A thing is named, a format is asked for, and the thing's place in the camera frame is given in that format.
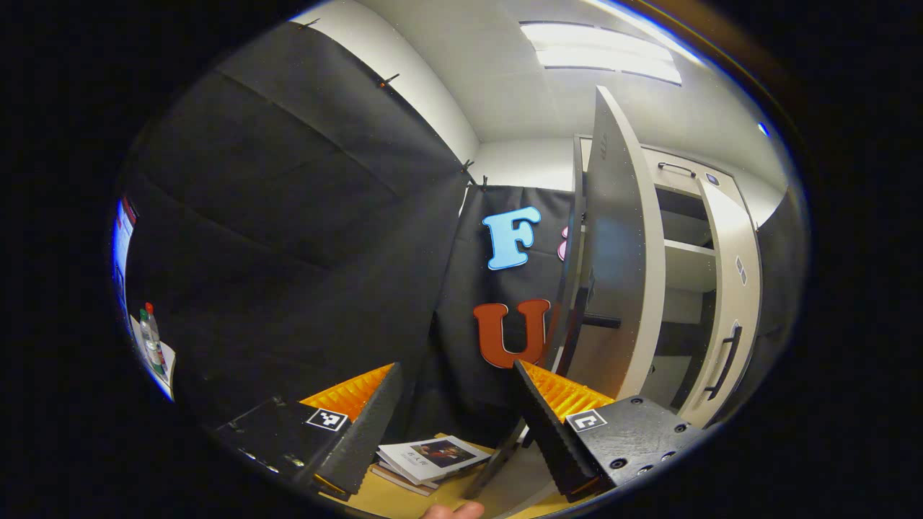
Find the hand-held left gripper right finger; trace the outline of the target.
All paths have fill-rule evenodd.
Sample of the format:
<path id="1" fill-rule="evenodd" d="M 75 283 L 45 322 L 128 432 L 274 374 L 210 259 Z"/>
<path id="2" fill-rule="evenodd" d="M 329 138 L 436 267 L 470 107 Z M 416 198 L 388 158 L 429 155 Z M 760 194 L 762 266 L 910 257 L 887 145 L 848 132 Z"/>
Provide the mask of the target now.
<path id="1" fill-rule="evenodd" d="M 518 410 L 568 502 L 630 485 L 679 460 L 706 432 L 645 396 L 614 401 L 516 361 Z"/>

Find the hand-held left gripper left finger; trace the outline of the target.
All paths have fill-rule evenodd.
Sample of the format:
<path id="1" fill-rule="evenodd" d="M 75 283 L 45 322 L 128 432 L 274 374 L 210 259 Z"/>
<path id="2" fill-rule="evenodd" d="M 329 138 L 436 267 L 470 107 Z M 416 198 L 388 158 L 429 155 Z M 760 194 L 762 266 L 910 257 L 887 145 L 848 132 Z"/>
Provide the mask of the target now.
<path id="1" fill-rule="evenodd" d="M 273 395 L 212 436 L 287 489 L 349 500 L 359 493 L 403 387 L 401 363 L 390 363 L 303 399 Z"/>

